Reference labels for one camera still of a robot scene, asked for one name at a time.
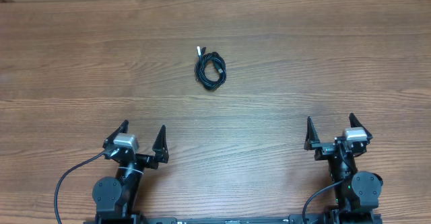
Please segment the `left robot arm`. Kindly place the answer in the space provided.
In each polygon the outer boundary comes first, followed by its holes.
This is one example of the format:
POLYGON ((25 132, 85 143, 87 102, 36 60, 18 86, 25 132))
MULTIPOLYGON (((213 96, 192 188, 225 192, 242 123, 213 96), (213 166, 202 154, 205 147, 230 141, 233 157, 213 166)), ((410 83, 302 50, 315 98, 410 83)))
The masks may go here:
POLYGON ((142 212, 135 210, 135 201, 144 170, 158 169, 168 163, 166 127, 161 126, 152 146, 153 155, 138 152, 139 143, 134 134, 128 133, 129 121, 111 133, 103 143, 102 155, 119 164, 116 176, 99 179, 92 191, 96 203, 96 223, 147 223, 142 212))

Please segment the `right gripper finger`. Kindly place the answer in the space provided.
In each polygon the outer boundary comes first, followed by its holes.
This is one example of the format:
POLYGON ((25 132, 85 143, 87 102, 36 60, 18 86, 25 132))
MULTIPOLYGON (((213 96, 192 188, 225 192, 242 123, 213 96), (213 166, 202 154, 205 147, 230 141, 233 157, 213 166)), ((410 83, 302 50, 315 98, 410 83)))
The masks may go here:
POLYGON ((361 123, 360 123, 360 121, 356 118, 356 116, 354 115, 354 113, 352 112, 352 113, 350 113, 350 115, 349 115, 349 120, 350 120, 350 126, 352 127, 352 128, 355 128, 355 127, 361 127, 361 128, 363 128, 363 130, 364 130, 364 132, 366 133, 366 136, 367 136, 367 139, 368 140, 371 140, 372 138, 373 138, 373 136, 372 136, 372 134, 366 129, 366 127, 365 126, 363 126, 361 123))
POLYGON ((307 131, 306 138, 304 141, 304 150, 313 150, 320 143, 318 138, 318 134, 314 124, 312 122, 312 118, 310 116, 307 117, 306 121, 307 131))

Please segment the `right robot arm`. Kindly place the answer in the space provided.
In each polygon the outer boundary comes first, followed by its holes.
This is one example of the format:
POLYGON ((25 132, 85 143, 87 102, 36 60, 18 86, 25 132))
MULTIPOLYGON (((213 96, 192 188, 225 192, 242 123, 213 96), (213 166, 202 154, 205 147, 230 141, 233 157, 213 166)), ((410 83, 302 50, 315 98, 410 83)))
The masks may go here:
POLYGON ((381 223, 380 215, 373 213, 378 208, 383 179, 375 173, 359 171, 355 158, 365 154, 372 134, 354 114, 349 115, 350 127, 332 143, 320 141, 312 118, 306 121, 307 132, 304 149, 314 151, 316 161, 327 161, 332 184, 315 192, 302 208, 303 223, 381 223), (322 214, 307 215, 306 210, 318 195, 333 189, 335 206, 325 207, 322 214))

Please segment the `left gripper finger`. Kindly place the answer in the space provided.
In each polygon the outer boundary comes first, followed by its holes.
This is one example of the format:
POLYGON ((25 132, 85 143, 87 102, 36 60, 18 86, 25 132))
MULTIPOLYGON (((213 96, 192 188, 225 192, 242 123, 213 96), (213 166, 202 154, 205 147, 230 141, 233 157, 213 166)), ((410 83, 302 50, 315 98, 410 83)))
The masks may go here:
POLYGON ((102 147, 105 149, 107 148, 110 144, 114 143, 114 139, 117 137, 117 135, 119 133, 127 133, 128 132, 128 128, 129 128, 129 121, 128 120, 124 120, 122 122, 122 124, 118 127, 118 129, 116 129, 113 133, 111 133, 103 142, 102 147))
POLYGON ((166 141, 166 126, 162 125, 161 129, 153 144, 152 150, 154 151, 154 159, 159 163, 168 163, 169 152, 166 141))

